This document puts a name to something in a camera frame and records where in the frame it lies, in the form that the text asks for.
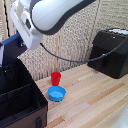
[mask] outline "blue bowl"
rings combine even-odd
[[[48,94],[52,101],[59,102],[64,99],[66,90],[61,86],[52,86],[48,89]]]

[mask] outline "black cable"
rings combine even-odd
[[[86,60],[86,61],[68,60],[68,59],[59,57],[59,56],[57,56],[57,55],[51,53],[49,50],[47,50],[47,48],[46,48],[42,43],[40,43],[40,45],[41,45],[49,54],[51,54],[52,56],[57,57],[57,58],[59,58],[59,59],[62,59],[62,60],[65,60],[65,61],[69,61],[69,62],[74,62],[74,63],[88,63],[88,62],[95,61],[95,60],[99,60],[99,59],[101,59],[101,58],[103,58],[103,57],[108,56],[108,55],[111,54],[112,52],[116,51],[120,46],[122,46],[127,40],[128,40],[128,35],[126,36],[126,38],[125,38],[117,47],[115,47],[115,48],[114,48],[113,50],[111,50],[110,52],[108,52],[108,53],[106,53],[106,54],[103,54],[103,55],[101,55],[101,56],[99,56],[99,57],[97,57],[97,58],[90,59],[90,60]]]

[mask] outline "storage bin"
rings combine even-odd
[[[126,35],[99,31],[93,41],[90,59],[97,58],[117,47]],[[128,73],[128,40],[110,55],[88,63],[88,66],[112,78],[119,79]]]
[[[48,102],[23,63],[0,68],[0,128],[44,128]]]

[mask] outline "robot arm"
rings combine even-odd
[[[58,32],[66,20],[95,0],[17,0],[12,20],[28,49],[37,49],[43,35]]]

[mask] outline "wooden tabletop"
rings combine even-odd
[[[50,77],[36,82],[49,102],[46,128],[110,128],[128,102],[128,75],[113,79],[87,65],[61,75],[67,91],[61,102],[48,97]]]

